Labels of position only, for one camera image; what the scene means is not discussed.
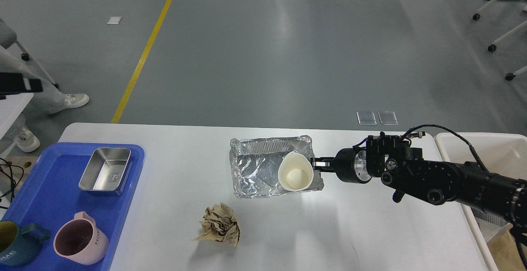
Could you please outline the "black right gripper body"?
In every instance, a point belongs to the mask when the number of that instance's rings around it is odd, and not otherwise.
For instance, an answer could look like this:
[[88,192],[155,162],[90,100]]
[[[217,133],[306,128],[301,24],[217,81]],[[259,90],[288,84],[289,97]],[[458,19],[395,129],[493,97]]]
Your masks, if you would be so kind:
[[333,171],[340,181],[367,184],[385,171],[385,162],[365,149],[341,149],[333,159]]

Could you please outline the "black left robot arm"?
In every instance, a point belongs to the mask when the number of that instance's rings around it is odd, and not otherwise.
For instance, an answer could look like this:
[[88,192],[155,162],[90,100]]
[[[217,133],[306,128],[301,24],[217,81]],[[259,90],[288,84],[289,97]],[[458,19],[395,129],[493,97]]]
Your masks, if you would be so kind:
[[5,100],[8,95],[42,91],[42,81],[38,78],[25,78],[21,73],[0,74],[0,100]]

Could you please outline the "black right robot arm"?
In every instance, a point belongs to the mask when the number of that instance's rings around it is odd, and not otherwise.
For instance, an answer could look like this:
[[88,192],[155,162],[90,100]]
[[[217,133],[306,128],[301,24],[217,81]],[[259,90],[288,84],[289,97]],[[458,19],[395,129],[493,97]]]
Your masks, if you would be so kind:
[[473,145],[457,133],[454,136],[467,144],[474,161],[425,160],[422,149],[411,146],[412,138],[424,136],[421,128],[409,128],[402,135],[369,135],[334,157],[309,158],[309,163],[315,170],[335,173],[343,182],[366,184],[380,178],[394,189],[394,202],[408,194],[435,206],[456,201],[501,217],[512,224],[511,234],[525,265],[526,181],[490,172]]

